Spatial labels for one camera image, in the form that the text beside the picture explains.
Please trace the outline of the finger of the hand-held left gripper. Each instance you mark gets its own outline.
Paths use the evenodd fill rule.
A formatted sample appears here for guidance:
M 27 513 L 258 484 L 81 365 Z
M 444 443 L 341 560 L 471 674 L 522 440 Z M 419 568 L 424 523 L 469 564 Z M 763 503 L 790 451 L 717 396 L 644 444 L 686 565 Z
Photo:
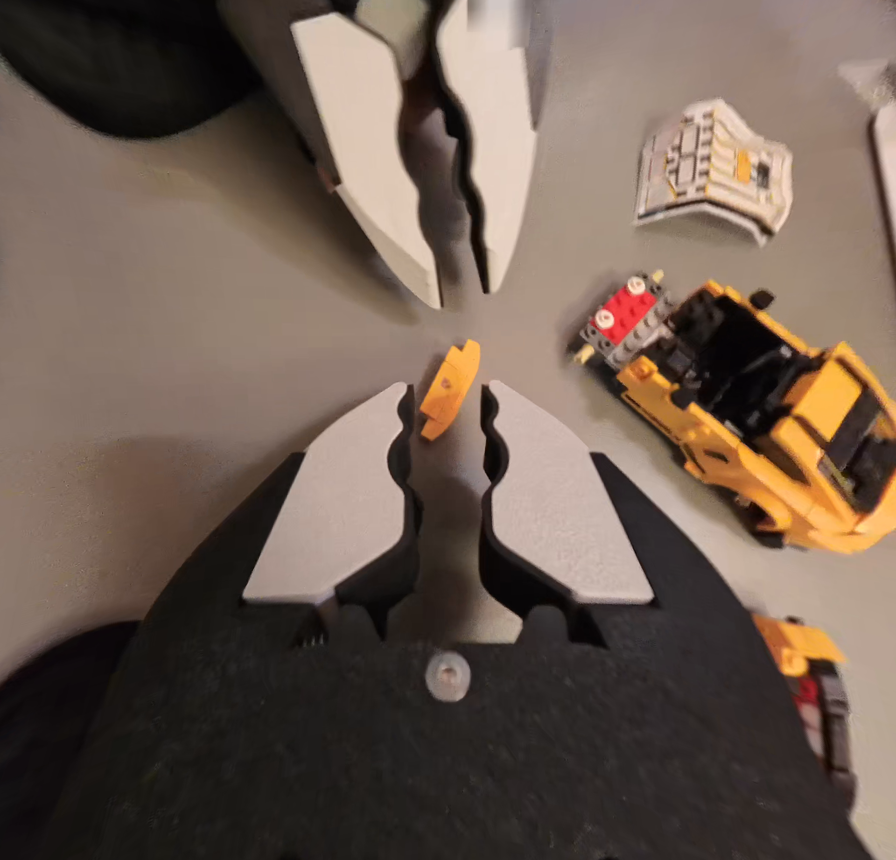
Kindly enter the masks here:
M 420 193 L 399 147 L 404 92 L 392 48 L 339 13 L 290 26 L 336 169 L 335 192 L 393 275 L 442 308 Z
M 527 57 L 507 32 L 476 23 L 469 0 L 451 0 L 434 35 L 442 88 L 459 116 L 457 180 L 486 294 L 500 289 L 516 250 L 538 137 Z

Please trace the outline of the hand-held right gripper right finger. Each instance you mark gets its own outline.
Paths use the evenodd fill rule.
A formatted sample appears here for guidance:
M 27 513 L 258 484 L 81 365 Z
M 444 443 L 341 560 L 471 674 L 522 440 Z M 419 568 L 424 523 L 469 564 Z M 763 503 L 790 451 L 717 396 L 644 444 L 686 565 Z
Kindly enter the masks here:
M 578 605 L 647 605 L 654 591 L 587 445 L 499 381 L 491 426 L 505 453 L 490 493 L 491 530 L 508 550 Z

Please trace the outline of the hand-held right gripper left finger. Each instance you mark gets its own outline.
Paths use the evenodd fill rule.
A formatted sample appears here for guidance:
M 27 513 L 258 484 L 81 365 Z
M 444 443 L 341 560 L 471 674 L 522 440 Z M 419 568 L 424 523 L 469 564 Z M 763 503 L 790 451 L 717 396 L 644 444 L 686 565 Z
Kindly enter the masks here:
M 414 397 L 410 384 L 392 384 L 309 444 L 245 602 L 389 612 L 409 595 L 420 569 L 420 506 L 409 485 Z

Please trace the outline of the orange curved lego piece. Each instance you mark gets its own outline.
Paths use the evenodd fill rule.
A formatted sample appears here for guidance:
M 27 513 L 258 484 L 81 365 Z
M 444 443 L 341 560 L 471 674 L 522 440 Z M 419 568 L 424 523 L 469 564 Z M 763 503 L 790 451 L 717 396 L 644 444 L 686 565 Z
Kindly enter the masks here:
M 451 426 L 475 382 L 481 358 L 479 343 L 467 339 L 461 348 L 451 347 L 439 365 L 420 404 L 424 418 L 421 438 L 436 440 Z

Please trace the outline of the black red yellow lego assembly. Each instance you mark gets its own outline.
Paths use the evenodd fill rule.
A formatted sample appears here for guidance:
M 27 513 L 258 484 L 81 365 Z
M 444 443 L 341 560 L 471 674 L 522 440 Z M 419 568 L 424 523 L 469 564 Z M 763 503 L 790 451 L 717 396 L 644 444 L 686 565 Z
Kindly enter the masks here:
M 826 777 L 838 790 L 847 814 L 857 798 L 850 720 L 852 711 L 841 675 L 845 655 L 823 630 L 798 617 L 751 614 L 778 672 L 786 681 L 805 738 Z

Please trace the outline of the person's left forearm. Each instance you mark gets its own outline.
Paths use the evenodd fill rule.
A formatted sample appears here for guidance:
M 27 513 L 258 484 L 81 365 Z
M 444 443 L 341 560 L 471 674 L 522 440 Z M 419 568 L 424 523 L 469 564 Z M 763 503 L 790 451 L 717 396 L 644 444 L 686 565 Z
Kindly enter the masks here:
M 217 0 L 1 0 L 2 58 L 98 133 L 165 138 L 261 86 Z

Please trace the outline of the yellow lego car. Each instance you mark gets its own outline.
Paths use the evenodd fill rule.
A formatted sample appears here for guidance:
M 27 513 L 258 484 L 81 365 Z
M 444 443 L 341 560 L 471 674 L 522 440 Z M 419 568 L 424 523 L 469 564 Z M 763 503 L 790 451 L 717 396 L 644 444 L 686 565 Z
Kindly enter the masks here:
M 633 272 L 571 345 L 621 401 L 729 494 L 771 548 L 862 552 L 894 532 L 894 400 L 848 343 L 806 344 L 775 295 L 707 280 L 681 301 Z

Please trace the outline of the lego sticker sheet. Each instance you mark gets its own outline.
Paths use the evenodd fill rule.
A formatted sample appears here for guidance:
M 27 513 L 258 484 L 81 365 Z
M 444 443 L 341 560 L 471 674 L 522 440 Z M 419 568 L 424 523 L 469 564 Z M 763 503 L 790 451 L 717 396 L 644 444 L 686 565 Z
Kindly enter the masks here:
M 703 215 L 764 246 L 790 217 L 793 153 L 722 98 L 702 100 L 646 139 L 636 182 L 633 225 Z

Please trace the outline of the white rounded board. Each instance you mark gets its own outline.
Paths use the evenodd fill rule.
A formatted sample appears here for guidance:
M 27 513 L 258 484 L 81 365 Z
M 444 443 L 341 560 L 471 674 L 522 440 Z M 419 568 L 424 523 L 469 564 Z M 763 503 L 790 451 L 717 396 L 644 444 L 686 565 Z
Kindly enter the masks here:
M 869 141 L 881 199 L 883 224 L 895 259 L 895 101 L 881 106 L 871 118 Z

